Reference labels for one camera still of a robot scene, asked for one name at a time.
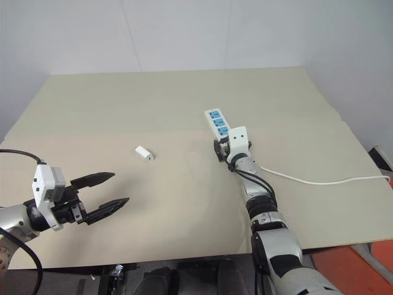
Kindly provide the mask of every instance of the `black cable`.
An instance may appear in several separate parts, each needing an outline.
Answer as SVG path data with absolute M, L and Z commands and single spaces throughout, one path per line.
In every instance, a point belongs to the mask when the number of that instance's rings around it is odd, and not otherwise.
M 5 229 L 0 227 L 0 234 L 2 234 L 3 236 L 5 236 L 6 238 L 8 238 L 12 243 L 14 243 L 15 245 L 19 246 L 20 248 L 22 248 L 27 254 L 29 254 L 29 256 L 31 257 L 31 259 L 34 261 L 34 263 L 36 264 L 37 267 L 37 278 L 36 278 L 36 284 L 34 285 L 34 289 L 33 292 L 31 293 L 31 295 L 36 295 L 38 292 L 38 289 L 41 285 L 42 282 L 42 275 L 44 273 L 44 271 L 42 270 L 42 265 L 41 265 L 41 261 L 39 260 L 39 258 L 37 257 L 37 255 L 34 253 L 34 251 L 25 243 L 23 243 L 21 240 L 19 240 L 16 236 L 14 236 L 13 234 L 10 234 L 8 231 L 6 231 Z
M 33 155 L 29 152 L 24 152 L 24 151 L 19 151 L 17 149 L 0 149 L 0 152 L 8 152 L 11 154 L 20 154 L 20 155 L 27 155 L 28 157 L 33 158 L 34 160 L 37 161 L 37 164 L 45 164 L 39 157 L 37 157 L 36 155 Z
M 243 177 L 244 179 L 249 180 L 249 181 L 251 181 L 251 182 L 253 182 L 253 183 L 256 183 L 256 184 L 258 184 L 259 186 L 262 186 L 267 192 L 270 192 L 269 188 L 268 188 L 266 185 L 260 183 L 259 181 L 254 180 L 254 179 L 252 179 L 252 178 L 250 178 L 250 177 L 247 177 L 246 175 L 243 175 L 241 171 L 242 171 L 242 170 L 237 170 L 237 169 L 233 170 L 233 172 L 235 172 L 237 175 L 240 175 L 240 176 Z
M 258 179 L 259 181 L 261 181 L 262 183 L 266 184 L 266 186 L 269 187 L 269 190 L 270 190 L 270 193 L 272 194 L 272 196 L 276 197 L 276 193 L 274 192 L 274 189 L 272 188 L 272 186 L 266 180 L 264 180 L 263 178 L 259 177 L 258 175 L 255 175 L 255 174 L 249 173 L 247 171 L 244 171 L 244 170 L 235 169 L 235 171 L 238 171 L 238 172 L 247 174 L 249 176 L 252 176 L 252 177 Z
M 255 276 L 254 276 L 254 292 L 255 295 L 258 295 L 258 270 L 255 267 Z

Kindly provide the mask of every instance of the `power strip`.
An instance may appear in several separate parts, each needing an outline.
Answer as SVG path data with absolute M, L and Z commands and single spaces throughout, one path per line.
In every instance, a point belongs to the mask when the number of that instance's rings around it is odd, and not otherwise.
M 208 109 L 204 114 L 217 140 L 228 136 L 231 127 L 220 109 Z

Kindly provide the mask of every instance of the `small white object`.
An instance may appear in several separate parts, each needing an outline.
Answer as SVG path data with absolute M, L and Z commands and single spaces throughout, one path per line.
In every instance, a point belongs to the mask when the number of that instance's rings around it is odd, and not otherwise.
M 149 152 L 147 149 L 145 149 L 142 146 L 138 146 L 135 151 L 144 159 L 146 163 L 152 163 L 154 162 L 154 157 L 151 152 Z

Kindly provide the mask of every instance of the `red floor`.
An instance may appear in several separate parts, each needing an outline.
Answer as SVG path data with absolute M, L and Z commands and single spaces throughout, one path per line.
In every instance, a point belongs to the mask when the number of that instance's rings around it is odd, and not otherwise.
M 373 243 L 372 254 L 393 272 L 393 240 Z M 393 286 L 350 246 L 312 257 L 317 270 L 345 295 L 393 295 Z

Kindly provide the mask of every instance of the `beige tabletop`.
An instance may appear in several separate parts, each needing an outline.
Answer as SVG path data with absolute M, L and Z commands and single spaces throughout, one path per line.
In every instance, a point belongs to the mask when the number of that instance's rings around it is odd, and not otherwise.
M 29 151 L 67 180 L 110 171 L 80 191 L 88 211 L 131 200 L 94 225 L 67 224 L 29 242 L 44 267 L 90 266 L 250 252 L 235 175 L 219 163 L 203 111 L 245 125 L 264 167 L 309 181 L 379 171 L 303 68 L 52 76 L 2 148 Z M 142 145 L 156 156 L 144 163 Z M 33 198 L 35 163 L 1 154 L 0 205 Z M 393 193 L 383 179 L 310 186 L 265 173 L 302 248 L 393 237 Z M 33 267 L 19 250 L 11 268 Z

